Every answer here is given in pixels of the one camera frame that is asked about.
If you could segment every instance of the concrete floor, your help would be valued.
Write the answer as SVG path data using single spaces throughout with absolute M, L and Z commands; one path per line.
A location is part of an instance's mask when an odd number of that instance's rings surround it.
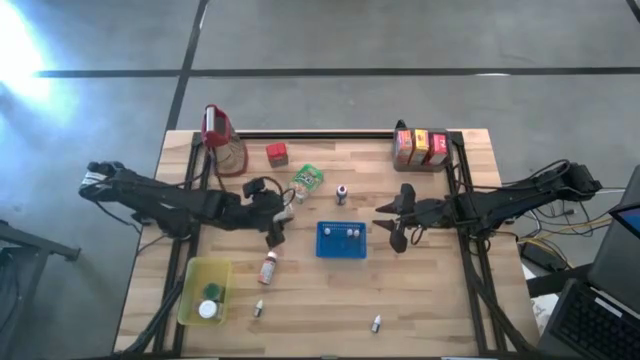
M 0 0 L 0 75 L 180 69 L 198 2 Z M 639 32 L 623 0 L 212 0 L 193 68 L 640 66 Z M 76 263 L 51 258 L 14 357 L 108 354 L 137 234 L 77 188 L 90 160 L 154 173 L 178 78 L 5 80 L 0 218 L 83 249 Z M 177 128 L 198 128 L 211 102 L 240 129 L 486 127 L 504 180 L 567 158 L 625 186 L 640 163 L 638 94 L 638 75 L 192 78 Z M 619 198 L 586 205 L 600 214 Z M 583 264 L 601 237 L 557 243 Z

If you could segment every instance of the yellow plastic bin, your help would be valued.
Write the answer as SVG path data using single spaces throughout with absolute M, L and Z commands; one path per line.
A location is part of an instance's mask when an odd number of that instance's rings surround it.
M 205 319 L 199 314 L 202 301 L 207 300 L 209 284 L 220 287 L 218 316 Z M 231 261 L 208 257 L 194 257 L 187 264 L 182 298 L 178 308 L 178 322 L 182 325 L 220 325 L 230 309 L 232 275 Z

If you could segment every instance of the black floor stripe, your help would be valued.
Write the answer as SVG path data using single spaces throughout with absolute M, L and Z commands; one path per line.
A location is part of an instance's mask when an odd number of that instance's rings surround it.
M 45 70 L 33 74 L 38 78 L 147 78 L 178 77 L 180 70 Z
M 635 75 L 640 74 L 640 67 L 208 69 L 191 70 L 189 74 L 201 78 Z
M 175 130 L 178 126 L 178 118 L 180 117 L 180 110 L 182 109 L 182 101 L 184 100 L 184 94 L 187 90 L 187 84 L 189 83 L 189 71 L 193 65 L 193 59 L 196 56 L 198 39 L 200 38 L 204 13 L 207 10 L 208 4 L 209 0 L 200 0 L 198 3 L 198 10 L 196 10 L 196 17 L 193 20 L 191 36 L 189 37 L 189 45 L 187 46 L 184 61 L 182 62 L 182 70 L 180 78 L 178 79 L 178 85 L 176 86 L 176 92 L 173 95 L 173 101 L 171 102 L 171 110 L 169 110 L 169 118 L 167 119 L 165 130 Z
M 629 8 L 631 8 L 631 12 L 633 13 L 633 16 L 635 16 L 636 20 L 640 23 L 640 7 L 638 7 L 637 0 L 626 0 L 626 1 L 627 1 L 627 5 L 629 5 Z

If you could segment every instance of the laptop keyboard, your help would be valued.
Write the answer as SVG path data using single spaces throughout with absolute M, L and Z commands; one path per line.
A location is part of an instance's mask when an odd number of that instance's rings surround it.
M 567 294 L 568 306 L 558 314 L 553 333 L 587 358 L 640 359 L 640 321 L 602 298 L 596 302 L 593 290 L 576 285 Z

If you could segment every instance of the green package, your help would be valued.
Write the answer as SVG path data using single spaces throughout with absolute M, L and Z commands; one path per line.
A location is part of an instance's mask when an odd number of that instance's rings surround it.
M 323 181 L 324 175 L 322 171 L 310 164 L 305 164 L 293 177 L 289 187 L 296 191 L 296 199 L 299 203 L 302 203 Z

